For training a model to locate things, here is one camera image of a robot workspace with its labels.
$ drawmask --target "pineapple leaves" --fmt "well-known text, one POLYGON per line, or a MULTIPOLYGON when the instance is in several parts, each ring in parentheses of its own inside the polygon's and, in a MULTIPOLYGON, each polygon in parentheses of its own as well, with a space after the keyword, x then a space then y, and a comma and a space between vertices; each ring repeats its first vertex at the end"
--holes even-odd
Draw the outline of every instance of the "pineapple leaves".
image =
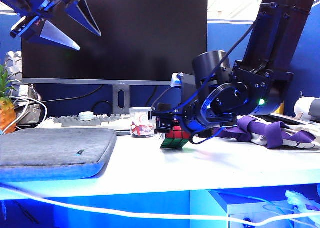
POLYGON ((8 71, 4 70, 3 65, 0 65, 0 97, 5 97, 6 92, 9 90, 15 90, 14 87, 10 85, 14 80, 8 80, 8 71))

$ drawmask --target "gray cushion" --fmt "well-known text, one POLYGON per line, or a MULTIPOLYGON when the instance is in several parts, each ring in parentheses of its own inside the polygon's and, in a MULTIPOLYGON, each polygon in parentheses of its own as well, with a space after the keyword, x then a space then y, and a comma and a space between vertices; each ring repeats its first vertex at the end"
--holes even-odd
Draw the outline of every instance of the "gray cushion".
POLYGON ((0 136, 0 182, 74 180, 105 167, 116 144, 105 128, 24 129, 0 136))

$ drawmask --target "desk surface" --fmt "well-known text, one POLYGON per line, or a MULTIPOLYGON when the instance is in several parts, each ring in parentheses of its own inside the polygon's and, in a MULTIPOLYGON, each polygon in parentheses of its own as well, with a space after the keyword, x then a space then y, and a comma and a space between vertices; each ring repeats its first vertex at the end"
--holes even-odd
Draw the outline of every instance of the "desk surface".
MULTIPOLYGON (((320 183, 320 153, 268 150, 214 138, 182 150, 161 150, 159 136, 118 136, 98 178, 10 182, 42 197, 79 197, 320 183)), ((0 200, 21 196, 1 190, 0 200)))

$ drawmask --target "pineapple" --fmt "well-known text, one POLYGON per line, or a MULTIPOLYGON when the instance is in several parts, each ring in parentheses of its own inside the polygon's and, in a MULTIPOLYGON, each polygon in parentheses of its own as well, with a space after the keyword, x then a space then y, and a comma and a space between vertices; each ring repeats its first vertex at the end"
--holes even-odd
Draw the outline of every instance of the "pineapple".
MULTIPOLYGON (((7 91, 15 89, 12 86, 8 86, 10 82, 11 80, 8 80, 8 71, 4 70, 4 67, 0 65, 0 133, 2 133, 17 117, 11 99, 6 97, 7 91)), ((16 126, 16 124, 13 124, 4 133, 14 132, 16 126)))

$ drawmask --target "rubik's cube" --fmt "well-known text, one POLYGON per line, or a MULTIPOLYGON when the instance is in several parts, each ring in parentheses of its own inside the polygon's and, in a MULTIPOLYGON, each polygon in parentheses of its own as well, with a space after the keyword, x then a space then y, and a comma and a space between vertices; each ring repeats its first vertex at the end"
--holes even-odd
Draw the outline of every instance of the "rubik's cube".
POLYGON ((180 126, 174 126, 168 134, 162 134, 160 149, 180 149, 189 141, 190 135, 180 126))

